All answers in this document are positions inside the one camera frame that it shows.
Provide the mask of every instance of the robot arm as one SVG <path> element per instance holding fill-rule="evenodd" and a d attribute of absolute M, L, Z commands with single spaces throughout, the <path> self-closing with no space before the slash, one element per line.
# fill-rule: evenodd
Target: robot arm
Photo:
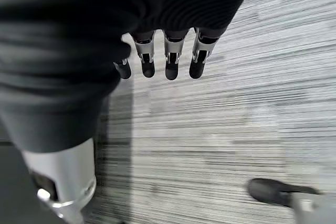
<path fill-rule="evenodd" d="M 242 1 L 0 0 L 0 116 L 37 196 L 58 216 L 83 222 L 80 209 L 95 190 L 92 137 L 102 101 L 119 83 L 118 71 L 130 75 L 130 46 L 121 36 L 132 34 L 151 77 L 153 36 L 141 33 L 164 30 L 173 80 L 185 34 L 197 27 L 196 79 Z"/>
<path fill-rule="evenodd" d="M 249 182 L 248 192 L 257 201 L 293 209 L 297 224 L 335 223 L 336 200 L 312 187 L 256 178 Z"/>

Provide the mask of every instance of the gray carpet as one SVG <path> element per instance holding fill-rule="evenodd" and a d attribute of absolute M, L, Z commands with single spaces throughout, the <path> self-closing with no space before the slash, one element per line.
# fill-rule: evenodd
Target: gray carpet
<path fill-rule="evenodd" d="M 291 211 L 253 201 L 267 177 L 336 192 L 336 0 L 245 0 L 208 59 L 180 73 L 123 80 L 102 118 L 100 203 L 90 223 L 293 223 Z"/>

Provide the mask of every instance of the black fabric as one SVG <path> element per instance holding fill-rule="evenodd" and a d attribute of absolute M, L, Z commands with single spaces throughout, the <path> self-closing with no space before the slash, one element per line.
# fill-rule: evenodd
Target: black fabric
<path fill-rule="evenodd" d="M 122 34 L 224 28 L 242 1 L 0 0 L 0 115 L 10 137 L 36 152 L 85 141 L 92 108 L 120 79 L 113 62 L 130 53 Z M 90 117 L 84 133 L 73 114 Z"/>

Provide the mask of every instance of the robotic finger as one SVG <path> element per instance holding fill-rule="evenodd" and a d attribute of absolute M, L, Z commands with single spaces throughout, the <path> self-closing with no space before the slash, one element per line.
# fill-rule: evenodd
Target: robotic finger
<path fill-rule="evenodd" d="M 336 199 L 312 187 L 256 178 L 249 182 L 248 192 L 257 201 L 293 209 L 297 224 L 335 223 Z"/>

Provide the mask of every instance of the black sleeve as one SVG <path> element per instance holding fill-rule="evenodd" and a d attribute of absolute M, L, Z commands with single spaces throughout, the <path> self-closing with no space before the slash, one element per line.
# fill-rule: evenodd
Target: black sleeve
<path fill-rule="evenodd" d="M 130 53 L 121 35 L 139 19 L 107 1 L 0 0 L 0 114 L 18 148 L 54 152 L 94 135 L 120 79 L 113 62 Z"/>

